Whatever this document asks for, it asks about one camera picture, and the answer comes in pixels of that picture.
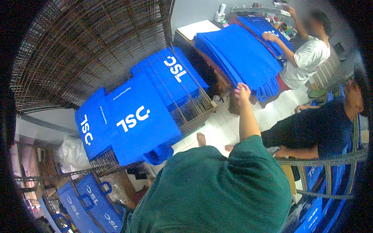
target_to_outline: black hair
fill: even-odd
[[[323,28],[325,33],[328,36],[331,36],[332,34],[332,28],[330,26],[330,22],[326,14],[319,9],[311,10],[310,15],[313,19],[315,19],[317,22],[320,22],[323,24]]]
[[[363,100],[364,110],[360,113],[361,116],[367,117],[371,109],[371,99],[369,85],[367,84],[367,77],[365,72],[360,69],[355,69],[354,79],[355,83],[359,86],[361,92],[361,98]]]

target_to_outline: white t-shirt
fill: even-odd
[[[280,77],[291,89],[297,89],[304,85],[307,80],[317,72],[319,66],[330,56],[330,46],[312,36],[294,53],[294,59],[298,67],[288,61]]]

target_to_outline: white paper sheet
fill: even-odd
[[[215,26],[210,21],[204,20],[201,22],[186,25],[184,27],[178,28],[177,30],[186,38],[188,38],[188,40],[192,40],[193,37],[199,32],[214,32],[219,31],[220,28]]]

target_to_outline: red shorts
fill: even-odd
[[[291,88],[288,87],[288,86],[283,82],[283,80],[282,80],[281,77],[280,77],[280,74],[277,74],[277,76],[276,76],[276,80],[277,80],[277,82],[279,83],[279,87],[280,87],[280,91],[279,91],[279,92],[287,91],[287,90],[291,90]]]

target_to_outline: white tiled floor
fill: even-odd
[[[307,103],[306,91],[305,86],[298,90],[285,91],[265,109],[262,109],[258,103],[252,105],[260,130],[270,129],[277,121],[294,114],[294,109],[298,105]],[[224,102],[217,103],[216,112],[211,114],[202,128],[172,146],[174,153],[198,147],[196,134],[200,132],[205,135],[207,145],[216,147],[221,154],[228,157],[229,152],[224,150],[224,146],[239,141],[239,116],[230,114],[228,107],[229,100],[225,100],[224,97]]]

